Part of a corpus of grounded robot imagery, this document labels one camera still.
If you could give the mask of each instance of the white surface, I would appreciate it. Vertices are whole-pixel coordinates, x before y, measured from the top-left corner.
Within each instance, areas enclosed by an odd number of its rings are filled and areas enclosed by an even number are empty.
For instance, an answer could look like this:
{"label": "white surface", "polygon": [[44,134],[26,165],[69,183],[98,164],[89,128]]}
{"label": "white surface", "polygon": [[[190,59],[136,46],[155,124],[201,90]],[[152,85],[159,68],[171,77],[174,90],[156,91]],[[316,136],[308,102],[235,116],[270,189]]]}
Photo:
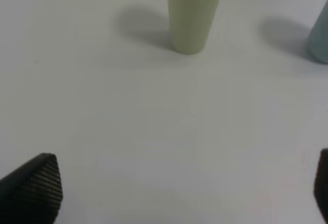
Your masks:
{"label": "white surface", "polygon": [[57,224],[323,223],[326,0],[221,0],[205,51],[166,49],[167,0],[0,0],[0,177],[57,155]]}

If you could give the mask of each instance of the plastic cup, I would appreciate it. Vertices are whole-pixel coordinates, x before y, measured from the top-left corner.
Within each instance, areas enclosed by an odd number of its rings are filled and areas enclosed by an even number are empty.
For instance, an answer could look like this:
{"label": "plastic cup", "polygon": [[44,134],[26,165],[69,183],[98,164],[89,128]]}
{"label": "plastic cup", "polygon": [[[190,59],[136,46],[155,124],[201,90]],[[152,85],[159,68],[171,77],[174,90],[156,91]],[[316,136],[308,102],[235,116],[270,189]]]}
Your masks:
{"label": "plastic cup", "polygon": [[172,45],[183,54],[201,51],[219,0],[168,0]]}

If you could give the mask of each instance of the black textured object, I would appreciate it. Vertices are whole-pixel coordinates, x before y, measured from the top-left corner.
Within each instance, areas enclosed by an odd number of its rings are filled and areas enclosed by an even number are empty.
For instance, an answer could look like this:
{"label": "black textured object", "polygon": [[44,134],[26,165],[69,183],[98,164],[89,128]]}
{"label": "black textured object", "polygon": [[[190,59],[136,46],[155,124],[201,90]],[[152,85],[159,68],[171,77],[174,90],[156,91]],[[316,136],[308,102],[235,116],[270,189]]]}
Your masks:
{"label": "black textured object", "polygon": [[321,151],[314,196],[325,222],[328,223],[328,149]]}
{"label": "black textured object", "polygon": [[53,224],[63,199],[53,154],[41,154],[0,180],[1,224]]}

